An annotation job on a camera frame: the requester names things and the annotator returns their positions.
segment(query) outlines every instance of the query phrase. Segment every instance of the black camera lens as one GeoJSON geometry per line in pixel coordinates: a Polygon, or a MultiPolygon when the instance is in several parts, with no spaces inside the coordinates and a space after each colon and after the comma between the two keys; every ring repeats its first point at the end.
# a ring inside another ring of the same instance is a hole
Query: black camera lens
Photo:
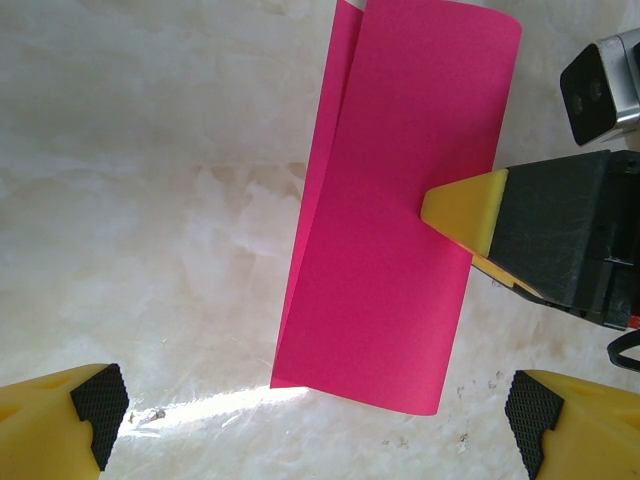
{"type": "Polygon", "coordinates": [[[615,128],[616,108],[597,45],[585,48],[562,72],[560,89],[578,145],[615,128]]]}

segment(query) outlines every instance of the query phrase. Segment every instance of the marble surface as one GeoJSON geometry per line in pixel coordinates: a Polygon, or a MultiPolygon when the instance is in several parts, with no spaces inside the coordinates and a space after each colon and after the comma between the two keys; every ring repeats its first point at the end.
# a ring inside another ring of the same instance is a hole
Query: marble surface
{"type": "MultiPolygon", "coordinates": [[[[638,2],[481,3],[524,25],[496,166],[580,151],[558,76],[638,2]]],[[[640,391],[616,332],[476,272],[437,416],[268,390],[333,9],[0,1],[0,384],[119,363],[104,479],[524,479],[516,368],[640,391]]]]}

